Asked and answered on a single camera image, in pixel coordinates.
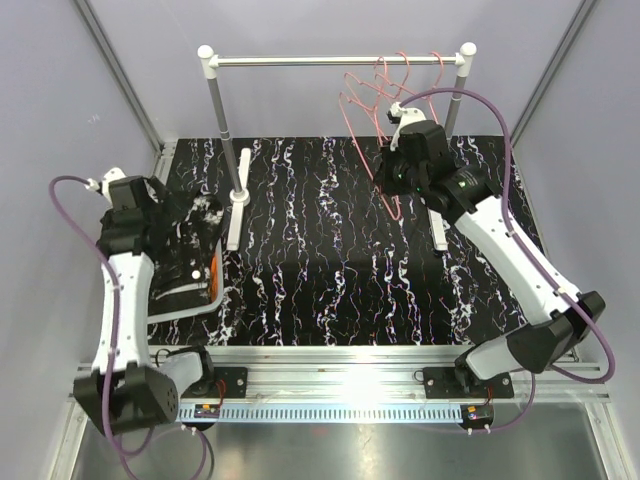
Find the black white splatter trousers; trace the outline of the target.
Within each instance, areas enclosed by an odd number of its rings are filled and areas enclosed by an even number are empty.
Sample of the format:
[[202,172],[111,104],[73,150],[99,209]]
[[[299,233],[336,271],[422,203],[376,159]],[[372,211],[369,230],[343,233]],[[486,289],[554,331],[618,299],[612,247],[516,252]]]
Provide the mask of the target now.
[[168,322],[211,313],[222,301],[225,209],[199,190],[175,194],[182,217],[172,224],[154,264],[148,322]]

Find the pink wire hanger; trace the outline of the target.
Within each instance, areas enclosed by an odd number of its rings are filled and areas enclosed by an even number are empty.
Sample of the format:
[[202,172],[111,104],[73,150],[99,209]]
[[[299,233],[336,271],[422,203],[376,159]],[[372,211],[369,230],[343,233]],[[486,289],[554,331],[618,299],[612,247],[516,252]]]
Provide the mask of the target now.
[[380,126],[380,122],[378,119],[379,107],[381,105],[382,99],[385,99],[389,104],[397,101],[400,95],[405,90],[405,85],[409,79],[411,71],[410,61],[408,60],[407,55],[403,51],[397,51],[396,55],[403,58],[405,65],[404,79],[400,83],[392,80],[389,73],[389,64],[383,57],[379,57],[373,66],[373,90],[375,92],[375,98],[374,104],[371,107],[369,118],[374,125],[375,136],[379,146],[382,146],[384,141],[387,139],[387,136]]
[[[403,56],[404,58],[406,57],[406,55],[405,55],[403,52],[398,52],[398,54],[399,54],[399,55],[401,55],[401,56]],[[433,85],[432,85],[431,87],[429,87],[427,90],[432,90],[432,89],[438,88],[439,83],[440,83],[441,78],[442,78],[443,73],[444,73],[444,61],[442,60],[441,55],[440,55],[438,52],[436,52],[436,51],[431,51],[431,52],[430,52],[430,54],[431,54],[431,55],[433,55],[433,56],[435,56],[435,57],[438,59],[438,62],[439,62],[439,65],[440,65],[440,71],[439,71],[439,74],[438,74],[438,76],[437,76],[437,78],[436,78],[435,82],[433,83]],[[405,86],[406,81],[408,80],[408,78],[409,78],[409,77],[410,77],[410,75],[411,75],[411,65],[410,65],[410,62],[409,62],[406,58],[405,58],[405,60],[407,61],[407,62],[406,62],[406,64],[407,64],[407,66],[406,66],[406,75],[405,75],[405,77],[406,77],[406,78],[403,80],[403,82],[402,82],[402,84],[400,85],[400,87],[399,87],[399,88],[400,88],[402,91],[404,91],[405,93],[407,93],[407,94],[415,95],[415,94],[416,94],[416,91],[413,91],[413,90],[411,90],[411,89],[408,89],[408,88]],[[427,96],[427,97],[425,97],[425,99],[426,99],[425,101],[427,102],[427,104],[428,104],[428,106],[429,106],[429,109],[430,109],[430,112],[431,112],[431,117],[432,117],[432,119],[433,119],[437,124],[440,124],[439,119],[438,119],[437,114],[436,114],[436,111],[435,111],[435,109],[434,109],[434,106],[433,106],[433,103],[432,103],[431,97],[430,97],[430,96]]]
[[[385,84],[377,80],[377,75],[385,76],[388,73],[388,65],[385,60],[379,58],[373,66],[374,79],[367,81],[361,79],[352,72],[343,75],[344,89],[338,94],[338,106],[347,128],[348,136],[355,148],[355,152],[370,181],[373,192],[376,194],[380,205],[384,207],[391,221],[399,222],[402,219],[402,207],[397,196],[383,192],[379,184],[377,170],[381,166],[380,148],[390,137],[385,133],[379,118],[379,109],[388,98]],[[360,134],[352,121],[350,112],[358,110],[372,128],[372,134]]]

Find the orange trousers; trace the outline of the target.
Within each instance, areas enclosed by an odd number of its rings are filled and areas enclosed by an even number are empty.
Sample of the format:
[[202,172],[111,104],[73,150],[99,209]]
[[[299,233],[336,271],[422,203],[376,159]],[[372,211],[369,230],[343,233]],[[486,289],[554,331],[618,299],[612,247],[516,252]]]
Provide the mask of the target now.
[[220,261],[217,255],[214,255],[211,259],[210,264],[210,274],[211,274],[211,282],[210,282],[210,292],[211,298],[215,298],[220,290],[220,281],[218,279],[219,273],[219,265]]

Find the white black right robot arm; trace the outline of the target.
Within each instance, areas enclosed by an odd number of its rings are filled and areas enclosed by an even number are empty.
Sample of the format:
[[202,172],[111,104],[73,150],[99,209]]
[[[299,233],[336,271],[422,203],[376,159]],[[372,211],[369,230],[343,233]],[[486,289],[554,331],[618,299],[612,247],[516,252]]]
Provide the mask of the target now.
[[469,239],[509,287],[524,326],[477,344],[455,361],[454,384],[476,396],[493,378],[514,370],[539,374],[587,335],[605,301],[582,292],[540,252],[517,222],[498,186],[484,171],[459,166],[445,131],[432,120],[400,121],[381,148],[375,181],[393,196],[417,194]]

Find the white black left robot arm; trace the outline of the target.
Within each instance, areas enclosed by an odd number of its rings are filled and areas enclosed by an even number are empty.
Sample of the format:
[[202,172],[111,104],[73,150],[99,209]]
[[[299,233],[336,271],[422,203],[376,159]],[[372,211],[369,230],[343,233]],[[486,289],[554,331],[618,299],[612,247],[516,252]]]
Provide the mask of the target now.
[[203,347],[185,347],[153,364],[147,339],[155,263],[170,238],[183,201],[156,177],[109,170],[91,189],[110,207],[92,248],[101,262],[105,296],[99,346],[91,372],[73,396],[107,438],[176,420],[181,396],[213,392],[217,374]]

